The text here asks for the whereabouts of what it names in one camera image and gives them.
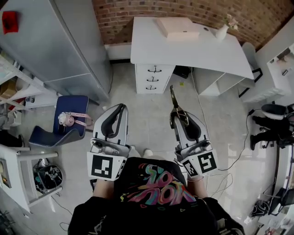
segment black drawer handle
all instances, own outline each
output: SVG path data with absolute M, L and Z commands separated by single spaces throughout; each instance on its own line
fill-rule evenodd
M 156 70 L 156 65 L 154 65 L 154 71 L 151 71 L 150 69 L 148 69 L 148 72 L 152 72 L 152 73 L 159 73 L 159 72 L 162 72 L 162 70 Z
M 152 88 L 152 86 L 150 86 L 150 88 L 147 88 L 147 87 L 146 87 L 146 89 L 147 89 L 147 90 L 155 90 L 156 87 Z
M 152 80 L 147 79 L 147 81 L 148 82 L 158 82 L 159 80 L 158 79 L 154 80 L 154 76 L 152 76 Z

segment white table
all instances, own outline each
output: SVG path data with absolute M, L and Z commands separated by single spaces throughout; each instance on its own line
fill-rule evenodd
M 169 42 L 154 19 L 134 19 L 130 60 L 136 68 L 137 93 L 163 93 L 176 65 L 196 68 L 198 92 L 203 95 L 219 95 L 244 78 L 254 79 L 236 37 L 227 34 L 219 41 L 214 29 L 195 24 L 200 32 L 197 40 Z M 152 72 L 155 67 L 161 72 Z
M 49 193 L 38 196 L 34 183 L 32 160 L 56 157 L 58 154 L 56 152 L 30 154 L 28 150 L 29 148 L 9 148 L 0 145 L 0 158 L 6 160 L 11 188 L 3 184 L 2 179 L 0 179 L 0 187 L 19 206 L 30 213 L 31 206 L 61 191 L 62 187 L 58 186 Z

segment red object on cabinet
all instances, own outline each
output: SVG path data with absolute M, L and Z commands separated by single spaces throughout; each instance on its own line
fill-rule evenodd
M 18 32 L 17 12 L 4 11 L 2 14 L 2 25 L 4 34 Z

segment brick wall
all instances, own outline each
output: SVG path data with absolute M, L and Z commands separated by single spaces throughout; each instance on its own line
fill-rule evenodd
M 240 42 L 264 45 L 293 15 L 291 0 L 92 0 L 105 44 L 131 42 L 134 16 L 188 17 L 213 28 L 228 13 L 239 22 L 230 30 Z

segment white baseboard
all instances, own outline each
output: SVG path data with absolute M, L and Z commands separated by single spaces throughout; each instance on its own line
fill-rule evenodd
M 110 60 L 130 59 L 131 43 L 105 45 Z

